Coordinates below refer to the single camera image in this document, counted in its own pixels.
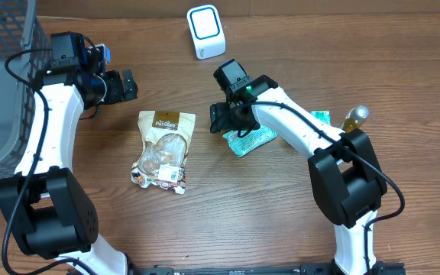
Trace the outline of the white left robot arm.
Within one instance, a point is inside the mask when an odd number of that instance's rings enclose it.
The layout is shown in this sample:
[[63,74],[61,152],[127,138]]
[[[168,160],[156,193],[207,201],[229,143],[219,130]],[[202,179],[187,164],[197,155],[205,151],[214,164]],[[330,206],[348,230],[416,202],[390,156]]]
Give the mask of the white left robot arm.
[[97,211],[73,175],[73,148],[83,112],[134,100],[132,72],[107,70],[108,48],[76,32],[53,34],[51,58],[27,82],[35,110],[23,157],[12,176],[0,179],[6,220],[2,264],[11,270],[8,245],[81,274],[134,274],[127,254],[100,234]]

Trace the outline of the teal wet wipes pack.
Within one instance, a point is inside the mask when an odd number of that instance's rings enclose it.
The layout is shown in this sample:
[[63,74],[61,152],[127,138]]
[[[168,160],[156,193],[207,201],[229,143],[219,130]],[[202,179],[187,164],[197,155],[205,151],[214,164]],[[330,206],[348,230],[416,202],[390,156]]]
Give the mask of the teal wet wipes pack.
[[229,131],[222,135],[236,157],[243,157],[277,137],[275,131],[263,125],[261,125],[259,129],[251,131],[249,134],[245,134],[245,131],[241,133],[244,137],[239,137],[237,131]]

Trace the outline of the small teal tissue pack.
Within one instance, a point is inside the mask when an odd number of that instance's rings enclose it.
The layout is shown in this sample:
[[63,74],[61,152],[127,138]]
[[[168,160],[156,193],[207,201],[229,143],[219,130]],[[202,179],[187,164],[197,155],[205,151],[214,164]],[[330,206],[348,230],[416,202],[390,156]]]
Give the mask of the small teal tissue pack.
[[331,116],[329,110],[317,110],[311,111],[310,114],[317,118],[321,123],[325,125],[331,124]]

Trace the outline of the Pantree snack bag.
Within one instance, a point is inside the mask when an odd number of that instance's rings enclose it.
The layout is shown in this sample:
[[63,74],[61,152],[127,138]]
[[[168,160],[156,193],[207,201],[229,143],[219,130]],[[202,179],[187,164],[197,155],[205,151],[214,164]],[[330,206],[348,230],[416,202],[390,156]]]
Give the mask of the Pantree snack bag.
[[185,112],[141,111],[137,126],[142,153],[131,166],[131,181],[142,188],[156,186],[182,195],[186,163],[196,116]]

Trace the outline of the yellow liquid bottle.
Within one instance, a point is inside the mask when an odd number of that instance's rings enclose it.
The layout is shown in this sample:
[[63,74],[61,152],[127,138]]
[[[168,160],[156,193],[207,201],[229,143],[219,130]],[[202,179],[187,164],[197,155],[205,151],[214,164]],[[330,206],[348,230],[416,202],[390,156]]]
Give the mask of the yellow liquid bottle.
[[368,119],[369,115],[369,108],[365,105],[359,105],[347,113],[344,122],[341,124],[341,129],[345,132],[350,132],[356,128],[360,128]]

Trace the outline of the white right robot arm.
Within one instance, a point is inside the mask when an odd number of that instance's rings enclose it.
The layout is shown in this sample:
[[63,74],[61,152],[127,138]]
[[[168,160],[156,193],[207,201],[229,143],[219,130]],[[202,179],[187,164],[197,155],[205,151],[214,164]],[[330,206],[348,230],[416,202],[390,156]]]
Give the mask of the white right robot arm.
[[231,59],[213,74],[226,100],[210,107],[210,131],[240,138],[261,126],[308,161],[314,200],[335,226],[333,273],[376,274],[373,226],[387,185],[369,137],[318,120],[266,75],[250,77]]

